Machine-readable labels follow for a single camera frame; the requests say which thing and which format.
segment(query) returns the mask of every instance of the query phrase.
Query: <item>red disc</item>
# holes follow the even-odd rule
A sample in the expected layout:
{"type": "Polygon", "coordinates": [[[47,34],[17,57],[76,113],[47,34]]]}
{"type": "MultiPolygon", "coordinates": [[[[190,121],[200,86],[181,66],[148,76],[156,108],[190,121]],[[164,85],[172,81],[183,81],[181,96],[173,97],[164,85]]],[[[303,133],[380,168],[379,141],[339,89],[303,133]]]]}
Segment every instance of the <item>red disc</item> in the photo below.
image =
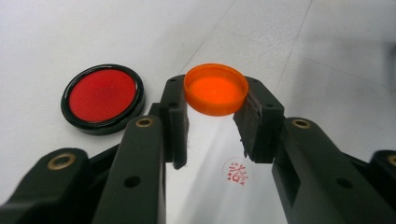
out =
{"type": "Polygon", "coordinates": [[[134,80],[115,69],[93,72],[81,79],[70,93],[71,112],[88,122],[114,119],[133,101],[134,80]]]}

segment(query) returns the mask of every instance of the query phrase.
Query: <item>red stamp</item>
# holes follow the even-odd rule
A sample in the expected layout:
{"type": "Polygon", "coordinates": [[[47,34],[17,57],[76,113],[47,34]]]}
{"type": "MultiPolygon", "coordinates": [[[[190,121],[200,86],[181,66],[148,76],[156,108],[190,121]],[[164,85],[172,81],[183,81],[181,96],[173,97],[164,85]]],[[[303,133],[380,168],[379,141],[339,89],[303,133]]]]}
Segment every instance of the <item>red stamp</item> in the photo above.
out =
{"type": "Polygon", "coordinates": [[[230,183],[245,186],[252,175],[253,173],[244,159],[232,158],[223,165],[223,176],[230,183]]]}

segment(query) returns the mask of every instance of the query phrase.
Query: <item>black rim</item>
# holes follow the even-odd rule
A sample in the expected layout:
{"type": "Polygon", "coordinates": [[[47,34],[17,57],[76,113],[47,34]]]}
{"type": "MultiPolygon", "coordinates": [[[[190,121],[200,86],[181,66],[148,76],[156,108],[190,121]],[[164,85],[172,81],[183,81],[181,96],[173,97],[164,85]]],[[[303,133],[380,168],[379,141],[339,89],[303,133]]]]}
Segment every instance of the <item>black rim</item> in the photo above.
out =
{"type": "Polygon", "coordinates": [[[67,121],[69,121],[75,127],[81,129],[84,133],[107,134],[114,133],[125,128],[126,123],[129,119],[138,116],[142,112],[144,104],[145,92],[143,82],[140,79],[140,76],[134,70],[117,64],[101,64],[81,72],[72,79],[72,81],[67,85],[66,89],[64,90],[64,95],[61,101],[61,108],[62,113],[64,114],[64,117],[67,119],[67,121]],[[76,87],[76,85],[87,75],[107,69],[119,70],[132,78],[136,88],[134,99],[125,110],[123,110],[120,114],[112,119],[107,119],[99,122],[91,122],[79,119],[73,114],[70,109],[69,98],[71,92],[76,87]]]}

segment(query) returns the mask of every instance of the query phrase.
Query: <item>circular lid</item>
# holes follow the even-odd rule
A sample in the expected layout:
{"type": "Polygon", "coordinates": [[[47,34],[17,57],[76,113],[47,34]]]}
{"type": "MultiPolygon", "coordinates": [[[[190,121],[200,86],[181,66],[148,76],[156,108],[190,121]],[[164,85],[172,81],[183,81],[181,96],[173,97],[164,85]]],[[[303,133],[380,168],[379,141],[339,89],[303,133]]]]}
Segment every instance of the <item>circular lid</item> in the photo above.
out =
{"type": "Polygon", "coordinates": [[[102,64],[78,74],[61,102],[64,117],[84,133],[115,133],[143,110],[143,82],[132,69],[102,64]]]}
{"type": "Polygon", "coordinates": [[[248,82],[227,65],[207,63],[186,74],[184,92],[195,110],[210,116],[225,116],[242,106],[248,94],[248,82]]]}

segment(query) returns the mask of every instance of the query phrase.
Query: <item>orange disc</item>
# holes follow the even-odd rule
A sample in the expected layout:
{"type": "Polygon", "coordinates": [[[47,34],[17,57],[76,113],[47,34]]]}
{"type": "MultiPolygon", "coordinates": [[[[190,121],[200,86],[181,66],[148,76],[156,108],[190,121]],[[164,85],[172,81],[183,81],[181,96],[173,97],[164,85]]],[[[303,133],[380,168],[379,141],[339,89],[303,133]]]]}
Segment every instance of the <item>orange disc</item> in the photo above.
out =
{"type": "Polygon", "coordinates": [[[217,63],[193,67],[184,77],[189,105],[206,115],[225,116],[237,111],[248,94],[248,82],[235,69],[217,63]]]}

